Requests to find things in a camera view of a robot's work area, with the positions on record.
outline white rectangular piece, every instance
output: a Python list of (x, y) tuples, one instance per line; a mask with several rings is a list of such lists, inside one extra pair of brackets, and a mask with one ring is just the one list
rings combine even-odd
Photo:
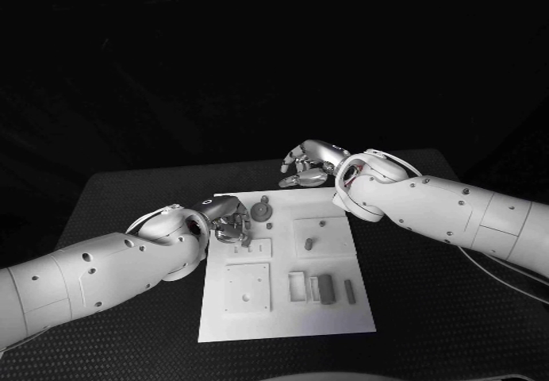
[(290, 301), (295, 303), (308, 303), (306, 292), (306, 274), (303, 272), (292, 272), (289, 274)]
[(267, 260), (273, 254), (272, 239), (253, 240), (247, 248), (241, 246), (241, 242), (237, 242), (236, 244), (228, 244), (225, 249), (227, 259), (231, 262), (240, 260)]
[(272, 311), (270, 264), (225, 267), (225, 313)]
[[(334, 217), (348, 220), (347, 212), (332, 203), (335, 193), (336, 189), (326, 187), (231, 194), (240, 198), (249, 210), (264, 195), (270, 198), (273, 216), (267, 222), (253, 221), (253, 227), (246, 233), (254, 240), (272, 239), (273, 255), (266, 259), (230, 258), (228, 254), (236, 251), (236, 245), (220, 242), (215, 236), (211, 236), (198, 336), (201, 343), (375, 332), (370, 297), (355, 252), (349, 256), (326, 256), (319, 260), (298, 256), (295, 221), (315, 218), (326, 220), (326, 227), (322, 229), (328, 229)], [(273, 223), (273, 229), (267, 229), (269, 222)], [(342, 225), (342, 234), (352, 237), (349, 225)], [(264, 314), (225, 312), (227, 267), (233, 264), (257, 264), (260, 261), (270, 263), (270, 312)], [(335, 283), (338, 300), (335, 304), (323, 305), (312, 302), (308, 278), (305, 279), (308, 302), (303, 305), (289, 302), (289, 274), (298, 271), (303, 271), (308, 278), (332, 274), (335, 279), (351, 279), (357, 304), (348, 303), (344, 283), (342, 285)]]
[[(299, 258), (339, 258), (358, 254), (348, 217), (296, 220), (295, 237)], [(309, 238), (313, 239), (312, 250), (306, 249)]]
[(319, 304), (321, 303), (319, 277), (312, 276), (309, 278), (309, 283), (312, 286), (312, 302), (315, 304)]

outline robotic hand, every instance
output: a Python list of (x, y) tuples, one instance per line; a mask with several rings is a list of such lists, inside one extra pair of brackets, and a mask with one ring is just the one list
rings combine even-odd
[(0, 357), (45, 329), (83, 318), (188, 276), (207, 258), (210, 232), (250, 243), (250, 214), (238, 197), (192, 209), (178, 204), (143, 216), (126, 234), (112, 233), (0, 269)]
[[(416, 173), (408, 178), (406, 169)], [(549, 277), (549, 206), (456, 181), (424, 176), (394, 155), (370, 149), (352, 155), (321, 140), (289, 153), (282, 187), (316, 187), (336, 176), (334, 203), (367, 221), (385, 215), (406, 229), (460, 248), (483, 252)]]

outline table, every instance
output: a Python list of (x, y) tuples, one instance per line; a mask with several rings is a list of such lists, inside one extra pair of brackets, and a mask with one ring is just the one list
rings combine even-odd
[[(434, 149), (391, 152), (459, 180)], [(215, 193), (279, 189), (280, 160), (93, 176), (58, 248), (112, 232), (158, 208)], [(326, 183), (334, 187), (334, 178)], [(349, 214), (377, 333), (198, 343), (207, 264), (129, 302), (45, 332), (4, 356), (0, 379), (262, 380), (313, 371), (401, 379), (549, 379), (549, 313), (457, 248)], [(531, 284), (483, 262), (514, 284)]]

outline black curtain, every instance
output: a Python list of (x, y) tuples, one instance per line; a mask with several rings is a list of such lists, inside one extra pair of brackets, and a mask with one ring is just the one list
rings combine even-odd
[(545, 198), (545, 12), (325, 11), (60, 3), (4, 26), (2, 267), (54, 249), (100, 171), (283, 159), (311, 138), (439, 148), (465, 181)]

